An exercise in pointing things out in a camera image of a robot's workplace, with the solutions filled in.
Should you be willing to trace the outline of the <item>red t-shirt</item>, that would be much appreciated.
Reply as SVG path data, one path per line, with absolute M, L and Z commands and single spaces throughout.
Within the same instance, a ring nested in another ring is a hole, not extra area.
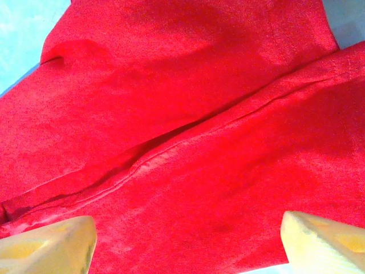
M 71 0 L 0 98 L 0 239 L 90 215 L 90 274 L 237 274 L 288 210 L 365 227 L 365 42 L 322 0 Z

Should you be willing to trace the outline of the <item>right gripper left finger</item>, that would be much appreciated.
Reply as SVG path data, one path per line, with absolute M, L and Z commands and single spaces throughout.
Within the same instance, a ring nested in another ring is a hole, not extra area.
M 95 221 L 78 216 L 0 239 L 0 274 L 88 274 Z

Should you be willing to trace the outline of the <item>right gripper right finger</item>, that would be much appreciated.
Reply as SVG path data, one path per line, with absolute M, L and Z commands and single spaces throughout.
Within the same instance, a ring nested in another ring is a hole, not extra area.
M 365 274 L 365 229 L 286 211 L 281 240 L 293 274 Z

